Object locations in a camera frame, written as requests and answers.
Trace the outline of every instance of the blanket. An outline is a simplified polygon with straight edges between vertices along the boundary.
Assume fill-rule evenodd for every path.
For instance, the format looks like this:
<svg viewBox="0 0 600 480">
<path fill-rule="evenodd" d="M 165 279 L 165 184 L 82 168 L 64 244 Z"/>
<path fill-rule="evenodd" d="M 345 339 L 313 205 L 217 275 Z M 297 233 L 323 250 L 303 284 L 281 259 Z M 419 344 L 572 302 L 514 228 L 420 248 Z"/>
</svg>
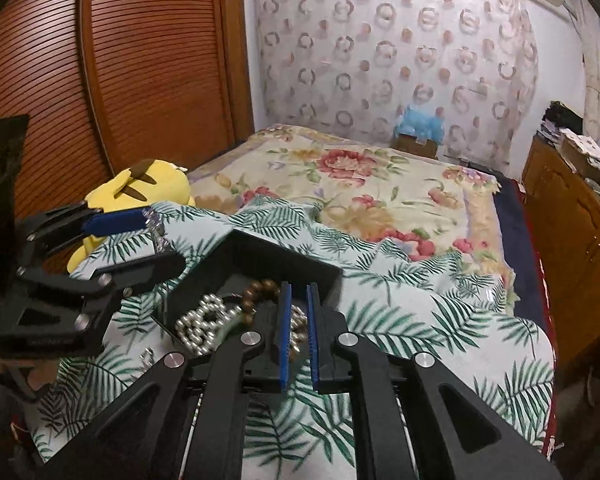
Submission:
<svg viewBox="0 0 600 480">
<path fill-rule="evenodd" d="M 533 322 L 505 313 L 506 290 L 497 275 L 464 272 L 461 251 L 414 262 L 391 238 L 367 242 L 318 223 L 319 204 L 260 194 L 232 216 L 174 203 L 154 207 L 167 237 L 185 256 L 186 269 L 150 293 L 123 300 L 100 355 L 62 360 L 58 380 L 27 413 L 45 460 L 154 359 L 178 348 L 152 313 L 162 295 L 232 229 L 340 266 L 344 279 L 338 309 L 351 331 L 395 355 L 408 358 L 428 351 L 437 356 L 530 444 L 542 447 L 554 380 L 552 347 Z M 75 276 L 88 278 L 99 267 L 152 252 L 145 231 L 112 236 Z M 250 406 L 242 476 L 353 480 L 353 446 L 347 396 L 316 394 L 305 364 L 282 404 Z"/>
<path fill-rule="evenodd" d="M 369 242 L 391 238 L 413 261 L 459 250 L 466 270 L 499 274 L 512 315 L 493 194 L 480 171 L 279 125 L 189 173 L 196 205 L 231 215 L 256 193 L 320 206 L 318 221 Z"/>
</svg>

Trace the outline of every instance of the palm leaf blanket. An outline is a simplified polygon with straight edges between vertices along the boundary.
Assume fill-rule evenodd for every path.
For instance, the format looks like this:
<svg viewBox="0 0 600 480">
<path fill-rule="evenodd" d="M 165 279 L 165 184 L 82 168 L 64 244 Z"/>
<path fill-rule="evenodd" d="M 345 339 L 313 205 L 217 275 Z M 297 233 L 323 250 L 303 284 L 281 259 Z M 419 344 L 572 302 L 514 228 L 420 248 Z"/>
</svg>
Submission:
<svg viewBox="0 0 600 480">
<path fill-rule="evenodd" d="M 365 242 L 318 223 L 319 207 L 264 195 L 232 216 L 168 202 L 154 205 L 167 237 L 186 257 L 186 270 L 151 293 L 123 300 L 100 355 L 62 360 L 57 381 L 27 413 L 43 459 L 147 369 L 147 349 L 158 360 L 178 348 L 152 319 L 154 308 L 232 229 L 341 267 L 338 308 L 352 332 L 398 356 L 419 351 L 437 356 L 540 451 L 552 398 L 553 349 L 532 322 L 506 314 L 507 293 L 499 275 L 465 273 L 455 250 L 412 262 L 389 238 Z M 98 267 L 151 253 L 147 232 L 112 236 L 75 276 L 88 278 Z M 355 479 L 347 396 L 315 393 L 305 364 L 282 404 L 253 402 L 242 477 Z"/>
</svg>

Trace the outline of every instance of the curtain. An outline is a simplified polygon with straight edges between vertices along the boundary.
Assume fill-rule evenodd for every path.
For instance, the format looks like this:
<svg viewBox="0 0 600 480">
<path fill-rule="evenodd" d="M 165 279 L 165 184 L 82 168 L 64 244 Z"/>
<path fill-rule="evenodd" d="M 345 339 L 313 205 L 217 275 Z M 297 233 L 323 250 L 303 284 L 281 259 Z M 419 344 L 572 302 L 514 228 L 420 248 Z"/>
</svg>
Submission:
<svg viewBox="0 0 600 480">
<path fill-rule="evenodd" d="M 566 0 L 575 13 L 573 25 L 582 43 L 586 93 L 582 130 L 600 141 L 600 18 L 588 0 Z"/>
<path fill-rule="evenodd" d="M 270 120 L 388 145 L 407 110 L 505 171 L 538 81 L 521 0 L 256 0 Z"/>
</svg>

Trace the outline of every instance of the pikachu plush toy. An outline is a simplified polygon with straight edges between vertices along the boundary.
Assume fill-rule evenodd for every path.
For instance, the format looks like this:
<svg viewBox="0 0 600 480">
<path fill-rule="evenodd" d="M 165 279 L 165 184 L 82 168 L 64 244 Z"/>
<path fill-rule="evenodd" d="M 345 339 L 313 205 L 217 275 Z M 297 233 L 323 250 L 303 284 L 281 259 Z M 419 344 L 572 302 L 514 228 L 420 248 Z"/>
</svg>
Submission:
<svg viewBox="0 0 600 480">
<path fill-rule="evenodd" d="M 91 191 L 85 200 L 90 208 L 101 208 L 105 213 L 148 206 L 162 200 L 195 205 L 189 194 L 185 171 L 164 160 L 142 160 Z M 66 270 L 73 272 L 103 240 L 95 236 L 82 240 L 82 246 L 71 256 Z"/>
</svg>

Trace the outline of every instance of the metal screw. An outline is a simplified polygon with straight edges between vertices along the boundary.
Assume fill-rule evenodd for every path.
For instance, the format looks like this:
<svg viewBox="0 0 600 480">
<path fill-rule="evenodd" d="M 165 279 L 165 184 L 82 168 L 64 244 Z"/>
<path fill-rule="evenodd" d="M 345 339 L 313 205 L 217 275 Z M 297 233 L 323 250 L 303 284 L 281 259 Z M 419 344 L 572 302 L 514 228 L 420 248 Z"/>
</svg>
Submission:
<svg viewBox="0 0 600 480">
<path fill-rule="evenodd" d="M 245 332 L 240 336 L 240 341 L 249 346 L 259 343 L 260 339 L 260 334 L 257 332 Z"/>
<path fill-rule="evenodd" d="M 416 354 L 415 359 L 416 364 L 423 368 L 431 368 L 434 364 L 436 364 L 436 358 L 428 352 L 420 352 L 419 354 Z"/>
<path fill-rule="evenodd" d="M 111 283 L 111 275 L 107 274 L 106 272 L 104 274 L 101 274 L 100 277 L 98 278 L 98 283 L 101 286 L 109 285 L 109 283 Z"/>
<path fill-rule="evenodd" d="M 89 318 L 88 314 L 78 314 L 78 317 L 75 318 L 75 321 L 74 321 L 74 328 L 78 332 L 82 332 L 89 326 L 90 322 L 91 322 L 91 319 Z"/>
<path fill-rule="evenodd" d="M 338 336 L 338 342 L 343 346 L 355 346 L 358 344 L 358 336 L 351 332 L 345 332 Z"/>
<path fill-rule="evenodd" d="M 184 355 L 180 352 L 171 352 L 164 358 L 164 365 L 167 368 L 178 368 L 184 364 Z"/>
</svg>

